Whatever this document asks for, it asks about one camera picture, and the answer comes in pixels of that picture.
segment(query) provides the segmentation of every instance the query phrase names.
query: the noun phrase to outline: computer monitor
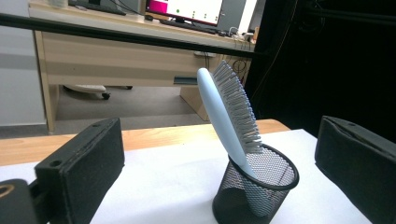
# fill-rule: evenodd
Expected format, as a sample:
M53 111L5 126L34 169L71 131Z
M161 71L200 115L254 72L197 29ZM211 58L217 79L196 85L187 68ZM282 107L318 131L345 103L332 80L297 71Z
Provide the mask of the computer monitor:
M147 0L146 11L175 18L177 22L193 21L217 26L223 0Z

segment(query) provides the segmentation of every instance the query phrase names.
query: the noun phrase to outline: black mesh cup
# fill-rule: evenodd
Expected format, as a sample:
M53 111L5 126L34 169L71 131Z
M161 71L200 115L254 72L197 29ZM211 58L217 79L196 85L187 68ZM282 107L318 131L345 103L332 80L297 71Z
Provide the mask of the black mesh cup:
M289 191L297 186L299 175L291 160L272 147L262 147L262 154L247 154L255 177L229 158L212 204L218 223L269 223Z

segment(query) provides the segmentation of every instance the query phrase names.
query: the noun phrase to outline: gray floor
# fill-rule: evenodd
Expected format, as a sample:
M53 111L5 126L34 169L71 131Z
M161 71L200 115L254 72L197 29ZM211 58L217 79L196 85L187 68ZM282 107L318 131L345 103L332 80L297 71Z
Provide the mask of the gray floor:
M110 99L61 89L54 134L79 133L96 121L120 118L123 130L206 124L177 87L106 87ZM0 127L0 138L49 135L46 125Z

